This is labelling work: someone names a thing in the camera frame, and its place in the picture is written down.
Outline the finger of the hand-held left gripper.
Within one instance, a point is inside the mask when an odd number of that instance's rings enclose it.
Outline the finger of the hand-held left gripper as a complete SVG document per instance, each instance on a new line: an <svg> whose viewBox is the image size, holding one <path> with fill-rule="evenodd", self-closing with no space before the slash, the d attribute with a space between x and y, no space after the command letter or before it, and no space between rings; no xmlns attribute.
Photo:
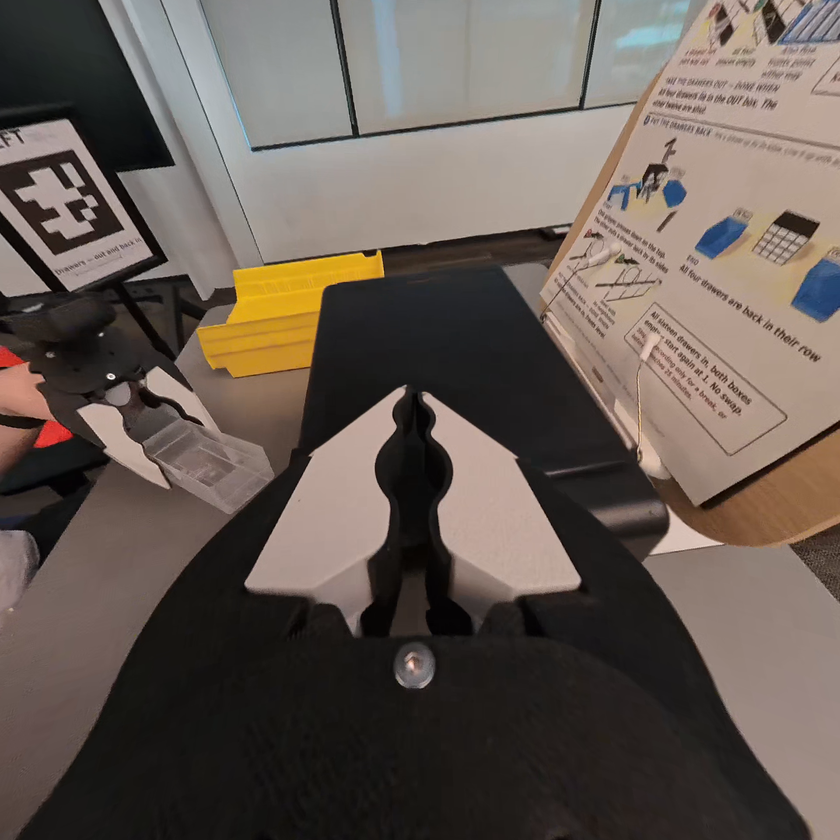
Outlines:
<svg viewBox="0 0 840 840"><path fill-rule="evenodd" d="M219 432L201 399L173 364L157 365L144 374L141 380L141 401L151 408L167 406L178 417L215 433Z"/></svg>
<svg viewBox="0 0 840 840"><path fill-rule="evenodd" d="M145 454L140 443L131 438L121 407L95 402L78 408L77 414L92 443L98 445L111 461L156 487L164 490L172 488L161 467Z"/></svg>

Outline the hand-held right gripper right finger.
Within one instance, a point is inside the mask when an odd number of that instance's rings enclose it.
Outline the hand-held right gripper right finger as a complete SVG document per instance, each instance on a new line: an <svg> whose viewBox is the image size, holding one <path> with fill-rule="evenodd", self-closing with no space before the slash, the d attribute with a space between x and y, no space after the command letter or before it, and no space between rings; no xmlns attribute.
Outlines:
<svg viewBox="0 0 840 840"><path fill-rule="evenodd" d="M578 591L581 576L516 456L435 396L420 397L448 466L436 513L449 597L481 624L495 604Z"/></svg>

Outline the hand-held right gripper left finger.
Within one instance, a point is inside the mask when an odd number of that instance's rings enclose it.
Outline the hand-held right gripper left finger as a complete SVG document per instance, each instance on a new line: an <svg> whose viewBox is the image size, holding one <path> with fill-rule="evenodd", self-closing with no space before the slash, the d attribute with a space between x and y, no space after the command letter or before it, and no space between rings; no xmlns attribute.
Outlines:
<svg viewBox="0 0 840 840"><path fill-rule="evenodd" d="M400 566L375 559L388 554L392 501L376 475L383 447L402 435L395 411L405 385L333 435L308 457L300 478L245 581L251 594L299 596L335 606L351 633L380 593L398 589Z"/></svg>

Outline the clear plastic drawer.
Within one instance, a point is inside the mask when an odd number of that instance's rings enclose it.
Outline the clear plastic drawer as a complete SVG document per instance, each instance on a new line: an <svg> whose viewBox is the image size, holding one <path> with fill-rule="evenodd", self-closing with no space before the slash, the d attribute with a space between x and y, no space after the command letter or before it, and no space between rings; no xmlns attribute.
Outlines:
<svg viewBox="0 0 840 840"><path fill-rule="evenodd" d="M181 418L141 446L171 484L227 515L245 507L275 478L262 447Z"/></svg>

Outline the yellow storage bin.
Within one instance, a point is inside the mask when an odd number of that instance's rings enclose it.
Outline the yellow storage bin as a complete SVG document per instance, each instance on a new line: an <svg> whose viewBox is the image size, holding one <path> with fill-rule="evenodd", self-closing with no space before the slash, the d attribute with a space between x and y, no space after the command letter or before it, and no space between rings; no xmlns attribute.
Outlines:
<svg viewBox="0 0 840 840"><path fill-rule="evenodd" d="M236 303L227 320L196 330L205 360L235 378L306 369L323 292L383 276L380 250L237 269Z"/></svg>

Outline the black drawer cabinet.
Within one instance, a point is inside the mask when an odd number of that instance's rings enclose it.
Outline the black drawer cabinet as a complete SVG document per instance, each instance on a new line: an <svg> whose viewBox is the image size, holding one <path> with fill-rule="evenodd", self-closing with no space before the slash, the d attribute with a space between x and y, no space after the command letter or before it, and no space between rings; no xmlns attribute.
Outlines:
<svg viewBox="0 0 840 840"><path fill-rule="evenodd" d="M502 268L328 287L299 448L322 445L403 385L540 469L636 559L665 536L664 502Z"/></svg>

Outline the person's left forearm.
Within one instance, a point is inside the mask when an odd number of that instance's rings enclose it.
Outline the person's left forearm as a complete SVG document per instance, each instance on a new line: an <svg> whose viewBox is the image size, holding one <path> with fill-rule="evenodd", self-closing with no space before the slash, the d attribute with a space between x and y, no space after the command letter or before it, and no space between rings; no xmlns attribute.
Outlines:
<svg viewBox="0 0 840 840"><path fill-rule="evenodd" d="M35 446L42 426L1 426L1 478L13 469Z"/></svg>

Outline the person's left hand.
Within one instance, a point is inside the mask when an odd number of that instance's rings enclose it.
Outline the person's left hand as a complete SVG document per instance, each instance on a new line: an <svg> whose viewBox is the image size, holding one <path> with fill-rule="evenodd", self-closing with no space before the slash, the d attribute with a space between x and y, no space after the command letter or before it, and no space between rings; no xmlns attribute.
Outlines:
<svg viewBox="0 0 840 840"><path fill-rule="evenodd" d="M40 392L43 384L40 374L32 372L27 364L17 364L1 370L1 415L22 417L41 423L55 418Z"/></svg>

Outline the black sign stand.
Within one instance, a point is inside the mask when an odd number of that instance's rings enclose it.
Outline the black sign stand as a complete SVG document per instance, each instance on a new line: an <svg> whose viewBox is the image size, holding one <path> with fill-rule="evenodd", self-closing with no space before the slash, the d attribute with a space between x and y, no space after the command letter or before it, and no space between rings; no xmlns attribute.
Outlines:
<svg viewBox="0 0 840 840"><path fill-rule="evenodd" d="M171 361L190 336L185 320L199 323L208 311L188 275L112 283L104 296L120 305L154 349Z"/></svg>

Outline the black framed marker sign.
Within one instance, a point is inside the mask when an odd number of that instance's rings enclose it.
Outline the black framed marker sign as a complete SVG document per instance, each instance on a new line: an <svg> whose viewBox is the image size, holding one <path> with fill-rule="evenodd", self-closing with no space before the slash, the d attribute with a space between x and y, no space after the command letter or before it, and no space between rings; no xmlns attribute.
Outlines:
<svg viewBox="0 0 840 840"><path fill-rule="evenodd" d="M167 262L64 104L2 110L1 223L2 237L53 292L110 287Z"/></svg>

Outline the person's grey clothing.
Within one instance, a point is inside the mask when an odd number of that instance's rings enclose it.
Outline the person's grey clothing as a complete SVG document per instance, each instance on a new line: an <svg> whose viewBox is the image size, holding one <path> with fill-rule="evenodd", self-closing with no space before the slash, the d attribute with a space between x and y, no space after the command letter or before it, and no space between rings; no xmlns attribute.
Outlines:
<svg viewBox="0 0 840 840"><path fill-rule="evenodd" d="M1 627L26 593L40 561L37 543L29 532L1 531Z"/></svg>

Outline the instruction poster on board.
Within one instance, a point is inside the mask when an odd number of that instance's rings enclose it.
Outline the instruction poster on board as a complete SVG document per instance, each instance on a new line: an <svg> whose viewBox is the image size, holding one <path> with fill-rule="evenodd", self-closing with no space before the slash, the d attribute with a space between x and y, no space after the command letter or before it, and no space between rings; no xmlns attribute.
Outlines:
<svg viewBox="0 0 840 840"><path fill-rule="evenodd" d="M705 507L696 507L676 479L664 476L662 458L646 436L653 425L639 412L645 405L640 376L645 365L636 364L633 369L634 406L628 411L607 388L595 364L583 361L582 351L550 313L549 300L541 296L539 305L539 320L548 323L554 343L628 444L663 502L688 528L720 543L774 548L838 525L838 423L728 488Z"/></svg>

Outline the printed instruction poster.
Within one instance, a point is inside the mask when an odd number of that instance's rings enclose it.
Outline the printed instruction poster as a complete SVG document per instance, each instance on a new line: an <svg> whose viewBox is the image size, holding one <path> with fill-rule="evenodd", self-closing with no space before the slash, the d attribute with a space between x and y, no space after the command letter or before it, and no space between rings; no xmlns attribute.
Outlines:
<svg viewBox="0 0 840 840"><path fill-rule="evenodd" d="M838 29L838 2L709 2L541 294L628 411L661 335L646 436L695 506L838 423Z"/></svg>

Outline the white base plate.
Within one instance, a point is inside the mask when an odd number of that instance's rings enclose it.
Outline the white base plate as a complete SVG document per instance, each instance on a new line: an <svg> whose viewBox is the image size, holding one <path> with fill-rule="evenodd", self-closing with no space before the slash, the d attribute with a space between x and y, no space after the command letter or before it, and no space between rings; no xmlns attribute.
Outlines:
<svg viewBox="0 0 840 840"><path fill-rule="evenodd" d="M665 536L650 550L649 556L716 548L721 545L720 541L704 536L677 516L670 516Z"/></svg>

